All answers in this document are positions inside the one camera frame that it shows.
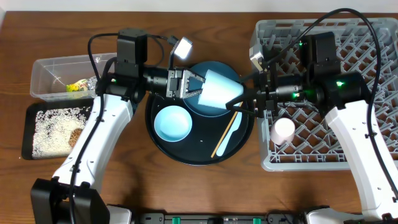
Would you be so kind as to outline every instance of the green light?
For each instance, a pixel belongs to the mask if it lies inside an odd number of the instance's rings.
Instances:
[[[338,86],[338,87],[340,87],[340,86],[344,85],[344,83],[343,83],[343,82],[341,82],[341,81],[337,81],[337,82],[336,82],[336,84],[337,84],[337,86]]]

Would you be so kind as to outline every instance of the wooden tabletop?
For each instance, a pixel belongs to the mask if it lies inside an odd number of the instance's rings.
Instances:
[[[308,19],[314,13],[164,13],[164,12],[7,12],[0,33],[0,223],[33,223],[30,188],[50,179],[64,159],[21,159],[26,108],[35,60],[87,54],[98,33],[139,27],[151,34],[187,36],[195,44],[187,63],[217,60],[239,74],[251,69],[249,39],[257,21]],[[349,14],[340,17],[353,17]],[[395,17],[398,14],[368,14]],[[94,53],[115,52],[114,37],[96,40]],[[149,44],[148,63],[160,58]],[[144,101],[126,126],[106,168],[102,198],[140,212],[266,213],[330,205],[360,212],[350,171],[266,172],[260,166],[257,126],[245,146],[213,166],[176,162],[152,143],[144,121]]]

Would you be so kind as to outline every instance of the black tray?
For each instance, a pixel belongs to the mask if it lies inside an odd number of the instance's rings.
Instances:
[[[34,103],[34,104],[30,105],[26,109],[24,138],[22,140],[22,152],[21,152],[22,158],[27,159],[27,160],[34,159],[32,157],[33,135],[35,134],[37,112],[43,111],[45,113],[47,110],[65,109],[65,108],[82,108],[82,107],[91,106],[91,108],[88,111],[85,111],[85,110],[81,111],[81,114],[83,114],[86,117],[86,119],[88,120],[88,118],[90,117],[93,102],[94,102],[94,99],[84,99],[84,100],[58,101],[58,102],[50,102],[50,103],[43,102],[43,103]]]
[[[158,137],[154,130],[154,120],[157,113],[171,105],[185,108],[192,117],[192,130],[189,135],[178,142],[167,142]],[[252,104],[243,104],[244,108],[253,109]],[[224,161],[238,152],[248,140],[254,126],[254,117],[243,114],[241,125],[229,140],[224,154],[211,158],[218,141],[223,135],[233,112],[223,116],[210,118],[191,111],[183,100],[163,99],[161,96],[150,95],[146,105],[146,126],[155,145],[170,158],[190,165],[209,165]]]

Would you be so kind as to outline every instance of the light blue bowl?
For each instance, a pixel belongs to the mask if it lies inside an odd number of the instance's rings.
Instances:
[[[188,136],[192,129],[192,118],[181,106],[163,108],[155,117],[156,134],[168,142],[177,142]]]

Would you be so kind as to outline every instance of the wooden stick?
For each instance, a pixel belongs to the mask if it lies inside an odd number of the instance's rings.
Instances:
[[[226,129],[225,129],[225,131],[224,131],[224,134],[221,136],[220,141],[218,141],[218,144],[217,144],[216,148],[214,149],[214,151],[213,151],[213,153],[212,153],[212,155],[211,155],[211,158],[213,158],[214,155],[216,154],[217,149],[219,148],[220,144],[223,142],[224,137],[225,137],[226,133],[228,133],[229,127],[231,127],[231,125],[232,125],[232,123],[234,122],[235,117],[236,117],[237,114],[238,114],[238,112],[235,111],[235,114],[234,114],[234,116],[232,116],[232,119],[231,119],[231,121],[229,122],[228,126],[226,127]]]

